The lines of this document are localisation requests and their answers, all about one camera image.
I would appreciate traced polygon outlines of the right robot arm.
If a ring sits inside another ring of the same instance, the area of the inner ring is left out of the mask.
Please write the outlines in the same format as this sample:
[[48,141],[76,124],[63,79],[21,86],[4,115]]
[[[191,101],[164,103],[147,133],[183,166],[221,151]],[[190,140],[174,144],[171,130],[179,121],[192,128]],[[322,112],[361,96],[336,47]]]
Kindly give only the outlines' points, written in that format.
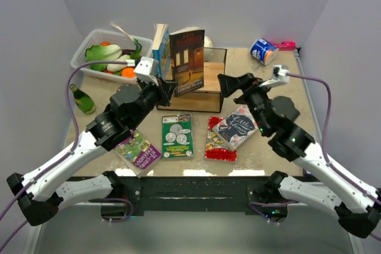
[[337,163],[327,154],[325,142],[316,142],[296,124],[300,113],[291,98],[268,97],[271,88],[287,84],[293,76],[288,70],[276,68],[268,80],[251,73],[217,77],[223,97],[242,91],[234,102],[248,107],[261,135],[269,138],[272,150],[325,185],[325,189],[319,189],[276,171],[264,184],[261,194],[272,202],[283,198],[286,204],[300,202],[312,206],[333,215],[353,236],[376,239],[373,231],[380,224],[380,189],[363,182]]

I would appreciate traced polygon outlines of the dark Edward Tulane book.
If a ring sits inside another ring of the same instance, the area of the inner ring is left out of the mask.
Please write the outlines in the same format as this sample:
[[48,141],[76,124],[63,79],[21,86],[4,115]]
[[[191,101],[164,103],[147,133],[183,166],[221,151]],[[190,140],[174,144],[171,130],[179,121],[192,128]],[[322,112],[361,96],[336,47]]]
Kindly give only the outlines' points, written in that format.
[[195,26],[169,35],[175,97],[204,87],[204,36],[205,30]]

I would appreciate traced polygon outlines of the blue 26-storey treehouse book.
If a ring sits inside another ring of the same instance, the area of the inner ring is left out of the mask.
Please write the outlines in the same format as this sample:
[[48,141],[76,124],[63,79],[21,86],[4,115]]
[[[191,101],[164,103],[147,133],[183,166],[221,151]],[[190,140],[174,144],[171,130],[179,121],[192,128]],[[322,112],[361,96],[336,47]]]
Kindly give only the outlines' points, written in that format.
[[171,67],[170,34],[168,24],[156,24],[152,43],[152,55],[158,64],[158,74],[166,79]]

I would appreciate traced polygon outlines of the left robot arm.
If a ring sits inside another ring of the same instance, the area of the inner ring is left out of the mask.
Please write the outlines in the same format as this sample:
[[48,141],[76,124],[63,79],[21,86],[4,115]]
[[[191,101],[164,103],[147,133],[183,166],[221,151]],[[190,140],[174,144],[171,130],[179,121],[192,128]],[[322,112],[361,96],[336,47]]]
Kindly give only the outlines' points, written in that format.
[[78,138],[43,166],[27,174],[14,173],[7,183],[31,226],[41,225],[58,211],[89,200],[120,200],[123,183],[113,171],[77,182],[68,179],[94,159],[133,136],[156,105],[170,105],[177,83],[155,78],[138,85],[124,84],[110,97],[104,112]]

